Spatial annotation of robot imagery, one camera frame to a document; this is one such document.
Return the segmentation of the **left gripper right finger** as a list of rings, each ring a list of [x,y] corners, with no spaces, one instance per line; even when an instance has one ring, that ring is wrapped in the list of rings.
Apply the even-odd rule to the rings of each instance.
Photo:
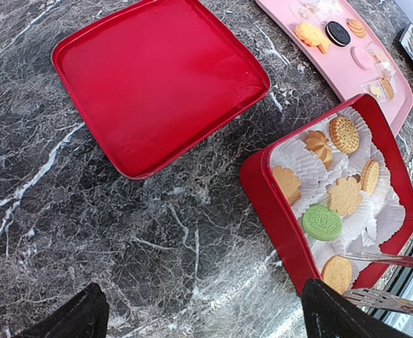
[[[321,280],[303,287],[303,316],[308,337],[402,337],[403,333],[367,315]]]

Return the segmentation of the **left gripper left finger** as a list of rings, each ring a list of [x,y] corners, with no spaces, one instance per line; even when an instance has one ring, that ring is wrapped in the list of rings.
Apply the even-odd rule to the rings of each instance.
[[[108,302],[96,283],[87,285],[49,317],[17,337],[105,337]]]

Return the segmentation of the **round tan cookie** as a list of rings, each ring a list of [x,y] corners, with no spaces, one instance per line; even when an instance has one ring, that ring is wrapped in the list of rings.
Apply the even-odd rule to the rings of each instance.
[[[323,281],[339,294],[346,292],[352,280],[352,265],[346,258],[331,257],[322,270]]]

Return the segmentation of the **green round cookie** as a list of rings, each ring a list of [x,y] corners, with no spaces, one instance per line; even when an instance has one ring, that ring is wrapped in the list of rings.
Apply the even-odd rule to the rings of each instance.
[[[343,229],[341,217],[326,206],[309,207],[301,220],[305,233],[323,242],[337,239]]]

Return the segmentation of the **red cookie box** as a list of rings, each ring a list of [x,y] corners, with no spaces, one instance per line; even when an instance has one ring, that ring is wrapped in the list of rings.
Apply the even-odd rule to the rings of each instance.
[[[354,96],[253,154],[241,166],[241,185],[299,294],[305,282],[310,278],[318,279],[320,273],[301,226],[274,181],[269,169],[269,159],[277,146],[285,145],[307,128],[348,107],[355,108],[374,132],[374,144],[384,155],[391,173],[391,185],[400,198],[400,204],[405,207],[404,222],[400,229],[381,245],[382,252],[398,254],[413,235],[413,187],[393,133],[374,98],[368,94]]]

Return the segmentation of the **red box lid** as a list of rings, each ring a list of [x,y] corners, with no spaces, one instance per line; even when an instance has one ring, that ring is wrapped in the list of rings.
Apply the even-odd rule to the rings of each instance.
[[[140,1],[59,42],[52,62],[94,139],[133,180],[189,151],[270,84],[199,1]]]

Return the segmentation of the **pink round cookie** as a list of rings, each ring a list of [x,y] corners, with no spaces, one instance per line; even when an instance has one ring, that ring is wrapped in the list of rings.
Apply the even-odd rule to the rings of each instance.
[[[365,48],[362,48],[360,46],[352,46],[350,54],[353,61],[362,70],[371,70],[374,68],[374,59]]]

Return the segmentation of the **black round cookie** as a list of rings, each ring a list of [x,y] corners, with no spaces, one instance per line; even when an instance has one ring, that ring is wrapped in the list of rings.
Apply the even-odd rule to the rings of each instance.
[[[336,46],[345,47],[351,41],[348,31],[336,21],[329,21],[325,26],[325,32]]]

